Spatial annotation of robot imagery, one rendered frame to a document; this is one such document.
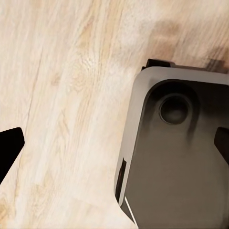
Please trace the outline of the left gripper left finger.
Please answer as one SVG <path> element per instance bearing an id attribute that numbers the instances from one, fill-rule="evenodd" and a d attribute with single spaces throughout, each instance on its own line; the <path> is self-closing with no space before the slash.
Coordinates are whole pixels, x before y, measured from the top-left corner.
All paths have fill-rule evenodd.
<path id="1" fill-rule="evenodd" d="M 0 132 L 0 184 L 24 145 L 21 127 Z"/>

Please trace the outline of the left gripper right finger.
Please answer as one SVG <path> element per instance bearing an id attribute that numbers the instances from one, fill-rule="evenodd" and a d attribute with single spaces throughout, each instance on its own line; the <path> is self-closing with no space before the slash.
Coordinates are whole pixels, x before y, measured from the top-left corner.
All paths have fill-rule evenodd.
<path id="1" fill-rule="evenodd" d="M 227 164 L 229 165 L 229 129 L 224 127 L 218 127 L 215 138 L 214 144 L 217 147 L 218 151 L 226 160 Z"/>

